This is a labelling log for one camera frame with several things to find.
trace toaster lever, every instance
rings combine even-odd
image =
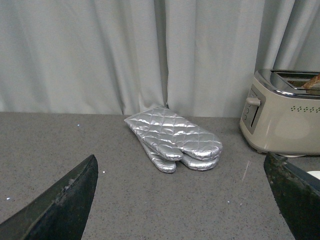
[[[259,98],[256,98],[256,97],[247,97],[246,102],[249,105],[253,105],[253,106],[257,106],[257,107],[259,107],[261,104],[261,101],[259,100]]]

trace toaster vent holes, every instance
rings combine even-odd
[[[313,112],[316,112],[316,113],[320,113],[320,107],[309,107],[309,106],[292,106],[291,108],[291,112],[309,112],[309,113],[313,113]]]

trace silver oven mitt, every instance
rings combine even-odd
[[[172,174],[176,171],[177,165],[174,161],[169,161],[164,159],[163,157],[157,155],[152,149],[150,149],[146,144],[140,141],[145,153],[148,155],[151,162],[156,166],[163,173]],[[194,159],[187,154],[183,154],[183,159],[181,162],[186,165],[189,169],[196,170],[196,171],[206,171],[213,169],[219,161],[217,157],[215,160],[212,161],[200,161]]]
[[[159,162],[156,159],[182,161],[191,169],[208,170],[218,162],[222,151],[219,138],[168,108],[155,107],[124,121],[145,144],[147,154],[157,156],[150,157],[154,164]]]

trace cream toaster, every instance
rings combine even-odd
[[[241,131],[260,153],[320,155],[320,88],[303,84],[318,72],[261,69],[255,72]]]

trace speckled countertop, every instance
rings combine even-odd
[[[154,167],[125,118],[0,113],[0,222],[94,154],[99,177],[83,240],[294,239],[265,155],[246,143],[238,118],[187,117],[219,136],[224,150],[212,170],[177,163],[174,174]]]

